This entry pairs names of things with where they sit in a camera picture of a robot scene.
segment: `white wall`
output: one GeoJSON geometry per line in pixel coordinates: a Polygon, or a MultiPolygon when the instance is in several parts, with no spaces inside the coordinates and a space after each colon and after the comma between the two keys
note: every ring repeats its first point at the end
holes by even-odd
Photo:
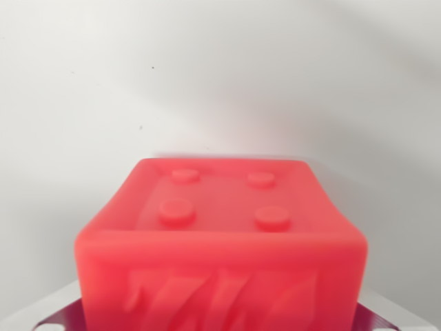
{"type": "Polygon", "coordinates": [[[158,154],[310,162],[366,282],[441,325],[437,1],[0,1],[0,318],[158,154]]]}

